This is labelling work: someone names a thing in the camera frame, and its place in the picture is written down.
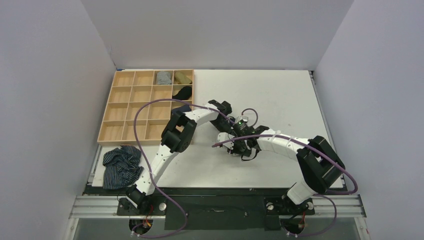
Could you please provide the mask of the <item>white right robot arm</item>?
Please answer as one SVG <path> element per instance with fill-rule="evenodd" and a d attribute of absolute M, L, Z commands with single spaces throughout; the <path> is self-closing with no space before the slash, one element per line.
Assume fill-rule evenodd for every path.
<path fill-rule="evenodd" d="M 229 154 L 241 156 L 243 161 L 254 159 L 260 151 L 268 151 L 299 164 L 302 179 L 282 196 L 282 207 L 289 214 L 296 213 L 314 194 L 326 193 L 346 168 L 320 135 L 291 137 L 263 125 L 254 128 L 240 120 L 230 132 L 219 133 L 217 140 Z"/>

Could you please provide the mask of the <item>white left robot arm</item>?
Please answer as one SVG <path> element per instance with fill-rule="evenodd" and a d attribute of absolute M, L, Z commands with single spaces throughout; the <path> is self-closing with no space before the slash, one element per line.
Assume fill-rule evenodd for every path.
<path fill-rule="evenodd" d="M 188 112 L 177 111 L 172 115 L 160 135 L 158 150 L 151 161 L 148 160 L 142 148 L 137 130 L 133 129 L 135 141 L 147 165 L 140 174 L 141 179 L 126 192 L 126 197 L 130 201 L 129 208 L 136 215 L 143 215 L 149 210 L 149 196 L 155 190 L 160 190 L 157 181 L 170 162 L 189 147 L 198 126 L 211 122 L 219 130 L 225 131 L 234 124 L 234 121 L 228 118 L 232 107 L 227 101 L 219 103 L 216 100 L 209 100 L 204 106 L 196 104 L 192 106 L 196 109 Z"/>

